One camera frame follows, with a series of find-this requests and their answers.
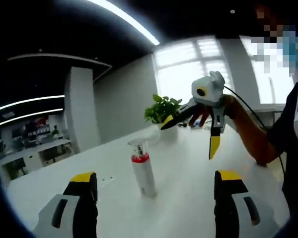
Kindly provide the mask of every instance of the white table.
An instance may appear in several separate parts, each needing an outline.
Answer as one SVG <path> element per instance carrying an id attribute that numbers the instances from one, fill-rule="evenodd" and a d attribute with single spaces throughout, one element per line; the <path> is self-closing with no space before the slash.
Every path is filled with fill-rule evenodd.
<path id="1" fill-rule="evenodd" d="M 44 151 L 44 150 L 47 150 L 47 149 L 50 149 L 50 148 L 53 148 L 53 147 L 56 147 L 59 145 L 67 144 L 70 142 L 71 142 L 70 140 L 60 139 L 60 140 L 54 140 L 52 142 L 48 142 L 48 143 L 45 143 L 42 145 L 38 145 L 36 147 L 31 147 L 31 148 L 21 150 L 19 152 L 7 155 L 4 158 L 0 159 L 0 166 L 8 164 L 12 161 L 18 160 L 23 157 L 31 156 L 35 153 L 40 152 L 40 151 Z"/>
<path id="2" fill-rule="evenodd" d="M 149 154 L 158 194 L 154 199 L 142 197 L 127 142 L 155 129 L 149 127 L 13 180 L 7 188 L 12 207 L 26 226 L 33 229 L 39 211 L 55 194 L 63 193 L 73 176 L 95 171 L 98 237 L 212 238 L 215 171 L 235 170 L 242 175 L 249 191 L 272 206 L 276 222 L 280 226 L 286 222 L 289 210 L 280 183 L 268 168 L 256 165 L 229 126 L 211 161 L 208 130 L 179 128 L 176 142 L 159 142 L 151 147 Z"/>

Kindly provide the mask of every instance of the window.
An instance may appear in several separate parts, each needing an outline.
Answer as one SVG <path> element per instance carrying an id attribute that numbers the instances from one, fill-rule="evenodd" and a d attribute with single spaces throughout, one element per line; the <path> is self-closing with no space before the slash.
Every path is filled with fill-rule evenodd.
<path id="1" fill-rule="evenodd" d="M 260 103 L 285 104 L 294 81 L 289 68 L 283 65 L 283 55 L 277 44 L 252 43 L 250 37 L 241 36 L 240 39 L 251 59 Z"/>
<path id="2" fill-rule="evenodd" d="M 231 88 L 230 74 L 214 37 L 190 39 L 154 52 L 158 93 L 187 103 L 193 81 L 219 71 Z"/>

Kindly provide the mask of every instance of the cable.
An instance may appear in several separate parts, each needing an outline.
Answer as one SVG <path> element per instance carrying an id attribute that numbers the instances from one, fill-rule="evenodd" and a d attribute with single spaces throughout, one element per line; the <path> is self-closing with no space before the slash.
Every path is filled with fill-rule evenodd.
<path id="1" fill-rule="evenodd" d="M 256 117 L 256 119 L 261 123 L 261 125 L 267 129 L 267 127 L 264 125 L 264 123 L 262 122 L 262 120 L 258 117 L 258 115 L 251 109 L 251 107 L 237 94 L 235 93 L 233 90 L 231 90 L 230 88 L 224 86 L 224 88 L 228 89 L 229 91 L 231 91 L 235 96 L 237 96 L 239 98 L 239 100 L 241 100 L 249 109 L 250 111 L 254 114 L 254 116 Z M 282 170 L 283 170 L 283 174 L 284 174 L 284 177 L 285 177 L 285 168 L 284 168 L 284 165 L 283 165 L 283 161 L 282 161 L 282 158 L 280 157 L 280 155 L 278 156 L 279 157 L 279 161 L 280 161 L 280 164 L 282 166 Z"/>

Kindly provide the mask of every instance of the led strip light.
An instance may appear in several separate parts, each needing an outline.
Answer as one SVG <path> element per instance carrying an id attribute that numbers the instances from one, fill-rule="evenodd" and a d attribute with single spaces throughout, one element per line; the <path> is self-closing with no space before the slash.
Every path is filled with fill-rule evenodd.
<path id="1" fill-rule="evenodd" d="M 58 112 L 58 111 L 63 111 L 63 108 L 53 109 L 53 110 L 48 110 L 48 111 L 43 111 L 43 112 L 38 112 L 38 113 L 32 113 L 32 114 L 20 116 L 20 117 L 17 117 L 17 118 L 12 118 L 10 120 L 0 122 L 0 125 L 6 124 L 10 121 L 18 120 L 18 119 L 21 119 L 21 118 L 27 118 L 27 117 L 34 116 L 34 115 L 39 115 L 39 114 L 43 114 L 43 113 L 52 113 L 52 112 Z"/>
<path id="2" fill-rule="evenodd" d="M 44 100 L 44 99 L 52 99 L 52 98 L 64 98 L 64 97 L 65 97 L 65 95 L 58 95 L 58 96 L 48 96 L 48 97 L 27 99 L 27 100 L 15 102 L 15 103 L 10 103 L 10 104 L 7 104 L 5 106 L 2 106 L 2 107 L 0 107 L 0 110 L 12 107 L 14 105 L 18 105 L 18 104 L 21 104 L 21 103 L 33 102 L 33 101 Z"/>
<path id="3" fill-rule="evenodd" d="M 135 27 L 141 34 L 143 34 L 148 40 L 150 40 L 155 46 L 160 44 L 160 42 L 146 28 L 144 28 L 139 22 L 137 22 L 135 19 L 133 19 L 131 16 L 129 16 L 120 8 L 116 7 L 114 4 L 106 0 L 88 0 L 88 1 L 111 11 L 113 14 L 127 21 L 130 25 Z"/>

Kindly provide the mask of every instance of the person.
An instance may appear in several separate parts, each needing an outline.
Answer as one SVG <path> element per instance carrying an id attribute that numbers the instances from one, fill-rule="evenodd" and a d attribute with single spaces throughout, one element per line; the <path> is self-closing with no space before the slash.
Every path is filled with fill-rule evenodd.
<path id="1" fill-rule="evenodd" d="M 59 134 L 59 130 L 58 130 L 58 127 L 57 125 L 54 126 L 54 130 L 52 131 L 52 135 L 58 135 Z"/>
<path id="2" fill-rule="evenodd" d="M 264 30 L 270 31 L 271 37 L 283 37 L 285 26 L 282 23 L 284 21 L 265 5 L 257 4 L 255 9 L 258 19 L 264 25 Z M 295 52 L 290 52 L 292 49 L 290 43 L 282 47 L 283 53 L 287 48 L 286 54 L 290 54 L 290 59 L 292 59 Z M 293 58 L 290 65 L 298 68 L 298 56 Z M 235 97 L 224 95 L 222 102 L 225 108 L 224 113 L 233 120 L 244 146 L 259 165 L 264 166 L 283 152 L 287 153 L 282 190 L 289 206 L 291 219 L 276 237 L 288 237 L 298 232 L 298 138 L 294 130 L 297 99 L 298 83 L 288 95 L 280 118 L 267 131 L 257 126 Z M 209 114 L 207 107 L 201 109 L 192 116 L 189 125 L 192 125 L 202 115 L 199 126 L 203 126 Z"/>

